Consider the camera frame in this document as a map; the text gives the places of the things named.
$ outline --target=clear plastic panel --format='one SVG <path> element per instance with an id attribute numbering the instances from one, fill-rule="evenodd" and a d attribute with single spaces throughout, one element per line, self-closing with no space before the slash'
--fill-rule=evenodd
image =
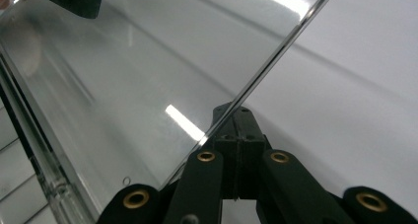
<path id="1" fill-rule="evenodd" d="M 55 155 L 100 213 L 161 187 L 283 54 L 324 0 L 103 0 L 85 19 L 48 0 L 1 17 L 1 52 Z"/>

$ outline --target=brass insert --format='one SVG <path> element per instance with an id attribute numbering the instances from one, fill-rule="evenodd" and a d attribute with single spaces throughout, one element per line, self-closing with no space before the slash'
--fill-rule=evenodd
<path id="1" fill-rule="evenodd" d="M 132 191 L 123 198 L 123 205 L 129 209 L 135 209 L 145 205 L 150 199 L 150 194 L 144 189 Z"/>
<path id="2" fill-rule="evenodd" d="M 367 193 L 367 192 L 360 192 L 357 193 L 356 199 L 360 202 L 364 207 L 369 208 L 370 210 L 376 212 L 384 212 L 387 210 L 387 205 L 384 203 L 378 196 Z"/>
<path id="3" fill-rule="evenodd" d="M 197 154 L 197 159 L 199 159 L 202 162 L 210 162 L 215 159 L 215 154 L 211 152 L 201 152 Z"/>
<path id="4" fill-rule="evenodd" d="M 289 157 L 282 152 L 275 152 L 270 155 L 270 158 L 278 163 L 287 163 L 289 162 Z"/>

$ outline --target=small hole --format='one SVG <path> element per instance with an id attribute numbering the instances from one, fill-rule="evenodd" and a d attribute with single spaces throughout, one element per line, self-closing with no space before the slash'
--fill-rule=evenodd
<path id="1" fill-rule="evenodd" d="M 180 224 L 199 224 L 199 218 L 194 214 L 188 214 L 181 218 Z"/>
<path id="2" fill-rule="evenodd" d="M 65 186 L 59 186 L 57 191 L 59 194 L 64 194 L 67 191 L 67 188 Z"/>
<path id="3" fill-rule="evenodd" d="M 289 157 L 282 152 L 275 152 L 270 155 L 270 158 L 278 163 L 287 163 L 289 162 Z"/>
<path id="4" fill-rule="evenodd" d="M 129 209 L 135 209 L 145 205 L 150 199 L 150 194 L 144 189 L 138 189 L 123 198 L 123 205 Z"/>
<path id="5" fill-rule="evenodd" d="M 387 210 L 387 205 L 381 200 L 378 196 L 367 193 L 367 192 L 360 192 L 356 195 L 357 201 L 360 202 L 364 207 L 376 211 L 376 212 L 384 212 Z"/>
<path id="6" fill-rule="evenodd" d="M 215 154 L 211 152 L 201 152 L 197 155 L 197 159 L 202 162 L 210 162 L 215 159 Z"/>
<path id="7" fill-rule="evenodd" d="M 372 206 L 379 206 L 380 205 L 377 200 L 375 200 L 371 197 L 368 197 L 368 196 L 364 197 L 364 201 L 366 203 L 368 203 L 369 205 L 372 205 Z"/>
<path id="8" fill-rule="evenodd" d="M 123 179 L 123 185 L 124 186 L 129 186 L 130 185 L 130 183 L 131 183 L 131 180 L 130 180 L 130 177 L 125 177 L 124 179 Z"/>
<path id="9" fill-rule="evenodd" d="M 140 203 L 144 200 L 144 195 L 142 194 L 135 194 L 129 198 L 129 201 L 132 203 Z"/>

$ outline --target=white surface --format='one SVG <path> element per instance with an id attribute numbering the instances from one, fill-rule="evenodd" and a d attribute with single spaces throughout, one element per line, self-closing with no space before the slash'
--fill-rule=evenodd
<path id="1" fill-rule="evenodd" d="M 0 150 L 16 140 L 18 135 L 5 108 L 0 109 Z"/>
<path id="2" fill-rule="evenodd" d="M 33 217 L 27 224 L 56 224 L 55 217 L 49 206 L 46 206 L 40 213 Z"/>
<path id="3" fill-rule="evenodd" d="M 330 0 L 247 100 L 275 148 L 330 191 L 376 188 L 418 216 L 416 0 Z"/>
<path id="4" fill-rule="evenodd" d="M 45 206 L 46 199 L 33 176 L 0 202 L 0 223 L 25 223 Z"/>
<path id="5" fill-rule="evenodd" d="M 224 200 L 222 224 L 256 224 L 260 223 L 255 211 L 255 200 Z"/>
<path id="6" fill-rule="evenodd" d="M 1 150 L 0 200 L 34 174 L 34 168 L 19 140 Z"/>

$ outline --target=black clamp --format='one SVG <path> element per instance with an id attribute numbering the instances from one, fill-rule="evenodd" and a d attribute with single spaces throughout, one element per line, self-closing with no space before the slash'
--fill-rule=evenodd
<path id="1" fill-rule="evenodd" d="M 214 109 L 214 120 L 227 107 Z M 418 223 L 374 189 L 352 187 L 343 198 L 328 193 L 295 156 L 271 149 L 245 108 L 188 157 L 177 182 L 161 191 L 124 188 L 98 223 L 216 224 L 222 199 L 237 198 L 257 200 L 261 224 Z"/>

